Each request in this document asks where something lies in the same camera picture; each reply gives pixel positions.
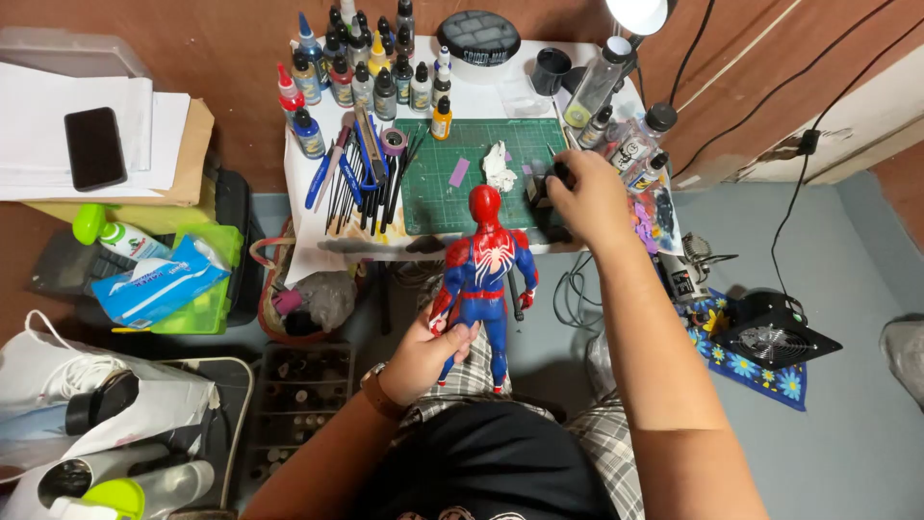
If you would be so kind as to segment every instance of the blue tissue pack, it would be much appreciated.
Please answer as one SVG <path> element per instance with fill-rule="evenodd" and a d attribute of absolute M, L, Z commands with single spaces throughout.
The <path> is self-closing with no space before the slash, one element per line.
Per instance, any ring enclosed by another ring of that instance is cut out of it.
<path fill-rule="evenodd" d="M 147 328 L 230 274 L 208 243 L 187 235 L 167 258 L 145 258 L 134 270 L 93 282 L 91 288 L 109 319 Z"/>

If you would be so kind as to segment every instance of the blue leg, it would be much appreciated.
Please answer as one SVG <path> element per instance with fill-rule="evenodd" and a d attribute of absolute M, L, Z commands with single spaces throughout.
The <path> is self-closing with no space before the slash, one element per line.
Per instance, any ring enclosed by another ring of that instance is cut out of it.
<path fill-rule="evenodd" d="M 469 322 L 464 316 L 462 316 L 462 313 L 459 313 L 458 319 L 454 321 L 452 324 L 450 324 L 450 326 L 446 328 L 446 331 L 448 332 L 450 328 L 456 325 L 456 323 L 464 323 L 469 328 L 471 328 L 475 324 L 475 321 L 476 320 L 471 320 Z M 449 356 L 449 359 L 447 359 L 446 362 L 443 363 L 443 372 L 440 372 L 440 378 L 436 380 L 436 382 L 439 383 L 441 387 L 446 386 L 446 376 L 449 375 L 449 371 L 452 370 L 453 365 L 455 364 L 455 362 L 453 361 L 454 356 L 455 354 Z"/>
<path fill-rule="evenodd" d="M 507 375 L 507 320 L 489 319 L 481 322 L 491 344 L 491 376 L 494 392 L 500 392 Z"/>

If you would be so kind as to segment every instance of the plaid shorts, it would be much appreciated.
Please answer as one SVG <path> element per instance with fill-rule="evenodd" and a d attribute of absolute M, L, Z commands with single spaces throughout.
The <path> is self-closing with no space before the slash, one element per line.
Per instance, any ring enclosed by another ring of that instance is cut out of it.
<path fill-rule="evenodd" d="M 513 401 L 510 377 L 504 380 L 501 393 L 494 393 L 491 377 L 491 346 L 484 328 L 470 347 L 468 358 L 456 364 L 446 377 L 446 385 L 433 385 L 408 412 L 401 426 L 399 439 L 421 422 L 433 419 L 443 410 L 459 404 L 489 401 Z M 533 412 L 553 420 L 544 408 L 519 402 Z M 641 520 L 645 511 L 641 501 L 635 454 L 626 411 L 618 392 L 614 391 L 589 410 L 565 424 L 565 429 L 577 437 L 590 459 L 597 466 L 603 484 L 623 520 Z"/>

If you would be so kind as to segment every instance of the white desk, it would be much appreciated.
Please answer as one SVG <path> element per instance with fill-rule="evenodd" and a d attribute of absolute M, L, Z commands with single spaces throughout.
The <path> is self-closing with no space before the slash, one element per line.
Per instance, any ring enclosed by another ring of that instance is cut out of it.
<path fill-rule="evenodd" d="M 436 38 L 431 36 L 417 36 L 416 49 L 412 65 L 416 66 L 421 60 L 431 68 L 439 50 Z M 599 52 L 599 47 L 593 43 L 560 43 L 524 41 L 517 54 L 510 60 L 508 75 L 527 74 L 532 71 L 536 54 L 545 47 L 557 47 L 571 56 L 575 67 L 586 65 Z M 506 118 L 504 107 L 501 104 L 500 94 L 493 85 L 480 86 L 464 82 L 452 77 L 453 118 Z M 555 96 L 559 109 L 564 109 L 570 97 L 565 89 Z M 309 106 L 311 116 L 317 119 L 321 132 L 327 143 L 336 139 L 340 129 L 346 124 L 352 126 L 354 121 L 352 108 L 341 108 L 334 102 L 330 90 L 324 91 L 322 101 Z M 636 93 L 635 86 L 626 79 L 626 87 L 613 96 L 614 115 L 619 120 L 639 117 L 644 114 L 641 100 Z M 426 128 L 429 128 L 430 115 L 413 112 L 406 105 L 398 106 L 398 118 L 419 118 Z M 554 118 L 554 109 L 550 109 L 544 118 Z M 390 128 L 391 123 L 383 123 L 376 118 L 376 127 Z M 352 228 L 353 222 L 359 219 L 354 214 L 351 228 L 341 230 L 338 237 L 324 234 L 327 218 L 328 198 L 334 191 L 336 178 L 332 178 L 323 199 L 315 203 L 314 209 L 305 209 L 305 197 L 309 184 L 317 171 L 320 159 L 307 159 L 298 148 L 295 134 L 286 128 L 286 184 L 288 186 L 289 203 L 292 206 L 292 218 L 296 230 L 296 247 L 293 252 L 292 264 L 289 268 L 286 286 L 291 287 L 299 281 L 317 271 L 338 271 L 347 269 L 347 265 L 362 259 L 375 260 L 440 260 L 444 252 L 436 254 L 413 254 L 405 251 L 405 246 L 417 237 L 408 236 L 404 231 L 404 220 L 401 218 L 402 200 L 398 197 L 395 210 L 395 222 L 388 227 L 384 234 L 376 232 L 370 236 L 368 230 L 359 232 L 359 227 Z M 580 244 L 534 244 L 530 250 L 535 254 L 573 252 L 580 248 Z"/>

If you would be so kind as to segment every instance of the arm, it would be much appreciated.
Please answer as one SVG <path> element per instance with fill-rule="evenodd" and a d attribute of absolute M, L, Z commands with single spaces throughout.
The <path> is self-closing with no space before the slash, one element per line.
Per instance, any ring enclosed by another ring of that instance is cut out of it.
<path fill-rule="evenodd" d="M 550 176 L 549 195 L 597 263 L 606 339 L 646 515 L 765 518 L 708 371 L 631 228 L 618 173 L 593 152 L 564 152 L 555 159 L 577 178 L 571 192 Z"/>
<path fill-rule="evenodd" d="M 435 338 L 427 323 L 429 314 L 428 307 L 417 317 L 379 374 L 385 395 L 402 406 L 433 386 L 447 357 L 455 353 L 461 363 L 478 336 L 478 326 L 457 325 Z M 263 483 L 241 519 L 344 517 L 397 429 L 398 422 L 373 408 L 361 390 Z"/>
<path fill-rule="evenodd" d="M 536 297 L 536 288 L 539 286 L 539 269 L 532 260 L 532 251 L 529 250 L 529 239 L 526 233 L 519 229 L 510 231 L 510 234 L 517 241 L 517 269 L 523 273 L 523 279 L 526 281 L 526 290 L 519 295 L 520 310 L 527 310 L 532 306 L 532 300 Z"/>
<path fill-rule="evenodd" d="M 462 284 L 465 283 L 464 266 L 468 261 L 468 239 L 454 241 L 446 250 L 446 268 L 443 272 L 443 286 L 433 300 L 433 311 L 430 313 L 430 331 L 440 335 L 446 326 L 449 311 L 456 302 Z"/>

